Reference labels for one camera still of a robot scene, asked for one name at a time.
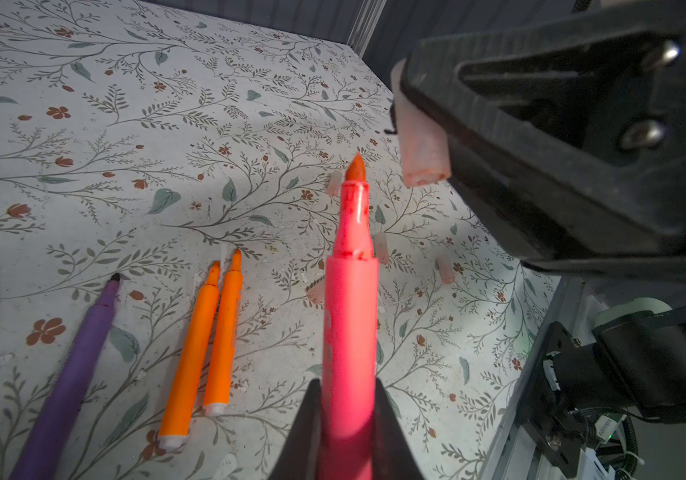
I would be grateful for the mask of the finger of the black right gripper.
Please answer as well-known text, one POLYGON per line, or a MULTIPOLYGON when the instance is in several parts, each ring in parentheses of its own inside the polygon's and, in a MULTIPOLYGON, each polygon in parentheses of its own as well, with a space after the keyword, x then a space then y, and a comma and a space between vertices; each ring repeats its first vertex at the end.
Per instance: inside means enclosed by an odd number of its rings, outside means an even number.
POLYGON ((399 85, 525 266, 686 282, 686 1, 425 39, 399 85))

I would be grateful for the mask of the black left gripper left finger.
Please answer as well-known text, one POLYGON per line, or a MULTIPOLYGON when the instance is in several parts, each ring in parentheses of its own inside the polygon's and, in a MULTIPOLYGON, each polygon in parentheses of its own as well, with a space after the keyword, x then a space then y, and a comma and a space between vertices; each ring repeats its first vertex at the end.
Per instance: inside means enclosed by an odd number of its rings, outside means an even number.
POLYGON ((321 382, 312 380, 269 480, 315 480, 322 436, 321 382))

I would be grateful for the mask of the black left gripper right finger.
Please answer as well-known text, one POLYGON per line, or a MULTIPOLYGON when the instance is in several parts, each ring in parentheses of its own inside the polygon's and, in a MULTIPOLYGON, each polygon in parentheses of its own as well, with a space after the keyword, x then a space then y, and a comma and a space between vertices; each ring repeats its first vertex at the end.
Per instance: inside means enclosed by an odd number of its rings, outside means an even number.
POLYGON ((372 475, 378 480, 423 480, 382 382, 375 384, 372 475))

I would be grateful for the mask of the pink marker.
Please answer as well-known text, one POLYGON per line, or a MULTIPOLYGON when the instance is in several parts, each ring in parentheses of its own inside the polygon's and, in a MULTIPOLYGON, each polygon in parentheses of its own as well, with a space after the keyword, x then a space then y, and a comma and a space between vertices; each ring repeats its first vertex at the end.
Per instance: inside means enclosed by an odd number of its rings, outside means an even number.
POLYGON ((341 184, 338 228, 326 261, 319 479, 372 477, 378 275, 369 185, 357 154, 341 184))

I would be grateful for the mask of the translucent pink pen cap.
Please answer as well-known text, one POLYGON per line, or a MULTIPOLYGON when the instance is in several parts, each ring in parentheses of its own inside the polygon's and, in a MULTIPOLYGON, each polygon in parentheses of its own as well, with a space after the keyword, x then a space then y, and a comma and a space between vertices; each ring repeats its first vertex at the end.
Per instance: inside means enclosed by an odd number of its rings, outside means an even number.
POLYGON ((391 71, 394 126, 396 128, 402 178, 409 187, 432 185, 451 176, 446 132, 418 109, 404 94, 401 78, 406 60, 391 71))

